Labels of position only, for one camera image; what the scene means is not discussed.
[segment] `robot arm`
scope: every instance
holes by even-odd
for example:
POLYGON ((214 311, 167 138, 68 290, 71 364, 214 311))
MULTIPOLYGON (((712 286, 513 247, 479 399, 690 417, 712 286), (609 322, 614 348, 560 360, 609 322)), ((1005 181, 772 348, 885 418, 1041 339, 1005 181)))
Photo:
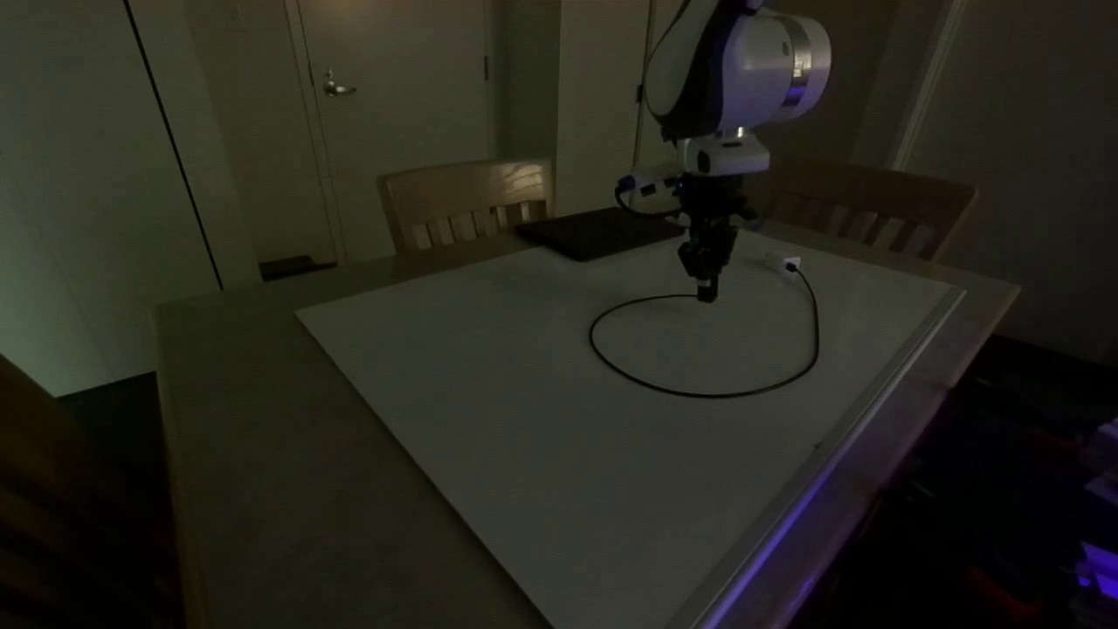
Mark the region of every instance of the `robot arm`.
POLYGON ((763 0, 686 0, 654 49, 648 107, 681 148, 686 171, 749 174, 770 169, 749 129, 810 113, 828 73, 832 40, 817 22, 763 11, 763 0))
POLYGON ((681 263, 698 300, 716 300, 734 252, 734 212, 749 212, 742 179, 770 171, 750 129, 817 106, 832 40, 817 22, 763 11, 763 0, 686 0, 648 65, 648 107, 681 151, 681 263))

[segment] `wooden chair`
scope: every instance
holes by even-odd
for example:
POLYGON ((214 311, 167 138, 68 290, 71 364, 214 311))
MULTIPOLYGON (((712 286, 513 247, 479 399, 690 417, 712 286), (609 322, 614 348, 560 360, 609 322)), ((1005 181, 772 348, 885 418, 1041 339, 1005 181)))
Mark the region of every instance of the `wooden chair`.
POLYGON ((0 624, 178 624, 171 518, 0 355, 0 624))
POLYGON ((828 229, 916 259, 941 259, 976 203, 976 184, 784 156, 749 195, 763 215, 779 224, 828 229))
POLYGON ((483 159, 395 171, 380 199, 401 254, 494 237, 553 215, 548 159, 483 159))

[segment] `black cable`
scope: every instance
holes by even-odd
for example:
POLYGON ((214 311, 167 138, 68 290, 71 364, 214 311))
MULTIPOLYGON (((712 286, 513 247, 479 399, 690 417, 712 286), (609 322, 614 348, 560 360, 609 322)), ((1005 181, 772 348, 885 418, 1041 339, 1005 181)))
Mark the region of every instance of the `black cable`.
MULTIPOLYGON (((648 73, 650 73, 650 59, 654 59, 654 25, 657 25, 657 3, 650 0, 650 5, 648 5, 648 22, 643 22, 643 57, 641 57, 641 86, 635 86, 635 125, 631 125, 631 155, 629 155, 629 169, 635 171, 635 164, 641 164, 641 148, 643 148, 643 99, 648 99, 648 73)), ((617 209, 624 209, 624 212, 631 212, 631 215, 641 215, 641 220, 663 220, 663 215, 677 215, 681 209, 659 209, 659 212, 643 212, 643 209, 635 209, 635 205, 629 205, 629 199, 621 195, 621 191, 631 191, 631 179, 624 181, 617 181, 614 184, 614 203, 617 203, 617 209)))
POLYGON ((624 377, 624 382, 631 382, 631 383, 641 383, 641 387, 659 392, 659 394, 676 394, 676 399, 750 399, 750 394, 765 394, 765 392, 787 387, 787 383, 807 377, 807 375, 817 367, 817 355, 820 355, 820 314, 817 314, 814 286, 810 286, 810 280, 804 275, 804 270, 789 270, 789 266, 787 266, 787 273, 793 273, 793 275, 799 280, 804 297, 807 297, 807 308, 810 308, 810 355, 807 355, 807 364, 804 364, 799 371, 793 371, 793 375, 787 375, 787 377, 779 377, 779 382, 770 382, 770 383, 758 383, 758 387, 736 387, 736 392, 690 392, 690 387, 671 387, 671 383, 648 382, 648 377, 617 367, 614 360, 609 360, 603 348, 599 347, 599 323, 600 323, 603 318, 612 318, 614 311, 624 311, 624 308, 635 308, 635 305, 654 305, 654 300, 695 300, 695 293, 654 293, 654 297, 635 297, 635 300, 621 300, 621 305, 614 305, 614 308, 603 308, 603 311, 589 322, 587 341, 589 341, 593 355, 599 355, 609 371, 614 371, 617 377, 624 377))

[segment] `table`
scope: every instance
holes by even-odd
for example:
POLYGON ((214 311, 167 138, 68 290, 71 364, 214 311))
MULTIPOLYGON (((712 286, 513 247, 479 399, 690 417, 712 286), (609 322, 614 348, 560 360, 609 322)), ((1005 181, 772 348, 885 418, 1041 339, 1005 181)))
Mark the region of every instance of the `table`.
MULTIPOLYGON (((875 424, 807 477, 814 499, 763 546, 729 624, 793 616, 858 510, 928 424, 1016 286, 779 237, 969 290, 875 424)), ((188 624, 544 624, 395 435, 295 318, 295 308, 522 247, 495 242, 161 308, 161 399, 188 624)))

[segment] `white door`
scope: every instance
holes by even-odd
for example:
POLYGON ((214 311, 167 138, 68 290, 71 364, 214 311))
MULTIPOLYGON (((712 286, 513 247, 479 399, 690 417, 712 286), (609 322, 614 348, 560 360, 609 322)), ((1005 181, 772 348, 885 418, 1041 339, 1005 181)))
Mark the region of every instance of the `white door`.
POLYGON ((386 171, 494 156, 489 0, 289 0, 308 57, 337 229, 390 254, 386 171))
POLYGON ((0 354, 53 394, 154 371, 217 290, 122 0, 0 3, 0 354))

